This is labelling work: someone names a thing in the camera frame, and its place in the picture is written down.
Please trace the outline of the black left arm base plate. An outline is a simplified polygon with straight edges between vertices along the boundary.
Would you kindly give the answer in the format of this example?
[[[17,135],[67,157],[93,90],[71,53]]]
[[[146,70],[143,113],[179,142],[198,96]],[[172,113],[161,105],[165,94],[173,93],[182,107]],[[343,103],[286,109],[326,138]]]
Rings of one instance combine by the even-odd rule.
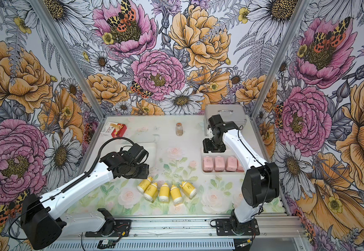
[[[86,232],[86,237],[128,237],[131,230],[131,220],[115,220],[105,222],[97,232]]]

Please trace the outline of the pink pencil sharpener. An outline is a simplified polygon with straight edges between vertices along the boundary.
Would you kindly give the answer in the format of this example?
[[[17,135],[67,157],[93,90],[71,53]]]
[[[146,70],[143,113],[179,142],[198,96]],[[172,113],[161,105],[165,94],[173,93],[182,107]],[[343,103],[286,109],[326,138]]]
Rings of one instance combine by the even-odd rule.
[[[238,164],[237,164],[237,170],[236,171],[237,172],[244,172],[244,168],[243,168],[243,166],[242,166],[242,164],[240,162],[238,162]]]
[[[237,171],[237,168],[238,168],[238,160],[237,160],[237,158],[235,158],[233,156],[229,156],[227,158],[225,170],[227,172],[236,172]]]
[[[217,156],[214,158],[214,171],[224,172],[225,171],[225,159],[222,156]]]
[[[202,170],[205,173],[213,172],[214,171],[214,161],[213,158],[210,156],[205,156],[202,162]]]

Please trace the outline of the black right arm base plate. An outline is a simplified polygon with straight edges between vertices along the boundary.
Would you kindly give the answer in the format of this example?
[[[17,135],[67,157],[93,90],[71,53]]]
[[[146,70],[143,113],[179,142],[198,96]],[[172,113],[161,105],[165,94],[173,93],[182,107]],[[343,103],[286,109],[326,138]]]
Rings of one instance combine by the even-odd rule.
[[[217,236],[258,236],[259,226],[256,219],[240,223],[232,218],[213,219],[210,227],[215,228]]]

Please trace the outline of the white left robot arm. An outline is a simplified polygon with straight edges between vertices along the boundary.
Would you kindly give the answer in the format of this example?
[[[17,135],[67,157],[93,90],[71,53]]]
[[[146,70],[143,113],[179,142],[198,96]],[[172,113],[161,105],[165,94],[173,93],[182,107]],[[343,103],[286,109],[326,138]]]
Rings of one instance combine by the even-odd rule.
[[[98,154],[92,169],[63,186],[41,196],[32,193],[23,201],[20,227],[35,250],[42,250],[57,239],[78,233],[109,236],[116,231],[114,216],[106,209],[96,213],[66,214],[70,206],[101,185],[116,179],[146,179],[148,151],[134,143],[129,149]]]

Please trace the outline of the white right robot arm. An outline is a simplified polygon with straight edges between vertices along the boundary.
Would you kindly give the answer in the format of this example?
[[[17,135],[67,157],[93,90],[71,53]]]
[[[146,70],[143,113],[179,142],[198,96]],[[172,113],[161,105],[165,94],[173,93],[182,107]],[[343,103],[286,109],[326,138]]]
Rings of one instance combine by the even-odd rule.
[[[279,169],[275,163],[268,163],[255,152],[235,122],[225,122],[220,115],[213,115],[208,123],[212,137],[203,140],[203,152],[231,150],[245,173],[241,187],[243,200],[232,210],[226,227],[230,235],[258,235],[255,217],[263,213],[266,203],[279,197]]]

